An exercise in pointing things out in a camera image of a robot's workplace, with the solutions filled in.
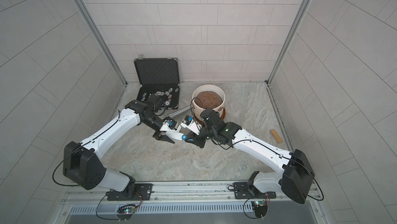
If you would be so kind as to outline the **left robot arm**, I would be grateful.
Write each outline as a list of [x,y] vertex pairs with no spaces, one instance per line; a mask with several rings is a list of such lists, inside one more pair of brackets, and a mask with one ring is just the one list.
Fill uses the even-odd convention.
[[150,95],[145,102],[133,100],[99,131],[79,143],[67,144],[62,174],[86,190],[100,187],[125,195],[134,194],[134,178],[108,170],[101,158],[127,131],[140,124],[153,129],[156,140],[169,143],[185,140],[186,136],[180,132],[181,127],[175,120],[157,116],[161,105],[162,100],[156,95]]

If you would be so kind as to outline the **white ceramic pot with soil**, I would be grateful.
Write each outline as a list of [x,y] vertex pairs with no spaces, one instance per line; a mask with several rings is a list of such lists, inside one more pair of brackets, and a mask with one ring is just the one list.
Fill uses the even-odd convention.
[[205,109],[213,109],[221,114],[225,111],[225,100],[225,93],[220,87],[210,84],[202,85],[193,92],[192,111],[200,114]]

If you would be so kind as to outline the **black poker chip case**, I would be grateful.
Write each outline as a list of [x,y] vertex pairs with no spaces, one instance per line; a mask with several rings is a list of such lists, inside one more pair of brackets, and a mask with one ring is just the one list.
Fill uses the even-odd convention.
[[140,90],[137,100],[148,102],[150,95],[156,95],[156,113],[176,110],[179,106],[180,78],[177,58],[136,58],[134,66],[139,79]]

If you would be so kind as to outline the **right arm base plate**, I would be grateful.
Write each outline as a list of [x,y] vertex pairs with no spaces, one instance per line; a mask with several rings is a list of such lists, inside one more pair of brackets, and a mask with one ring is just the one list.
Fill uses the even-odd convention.
[[275,192],[268,191],[262,193],[253,184],[249,184],[248,182],[234,182],[227,189],[234,193],[235,199],[276,199],[277,197]]

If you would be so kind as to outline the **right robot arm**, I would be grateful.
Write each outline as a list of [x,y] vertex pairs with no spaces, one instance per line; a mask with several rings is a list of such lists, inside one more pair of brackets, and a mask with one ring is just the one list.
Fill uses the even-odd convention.
[[315,180],[314,171],[306,154],[298,149],[293,152],[277,148],[248,133],[234,122],[224,122],[219,114],[207,109],[201,113],[204,126],[200,127],[191,116],[181,124],[190,133],[184,138],[187,143],[203,148],[207,140],[214,140],[223,148],[235,148],[246,152],[268,165],[274,173],[253,173],[249,182],[264,194],[282,191],[287,197],[304,204]]

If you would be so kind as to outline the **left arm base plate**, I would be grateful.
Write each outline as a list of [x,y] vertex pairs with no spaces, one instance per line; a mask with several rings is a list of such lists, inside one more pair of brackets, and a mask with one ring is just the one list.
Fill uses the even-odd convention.
[[110,190],[105,194],[108,201],[148,201],[151,197],[153,184],[133,183],[124,191]]

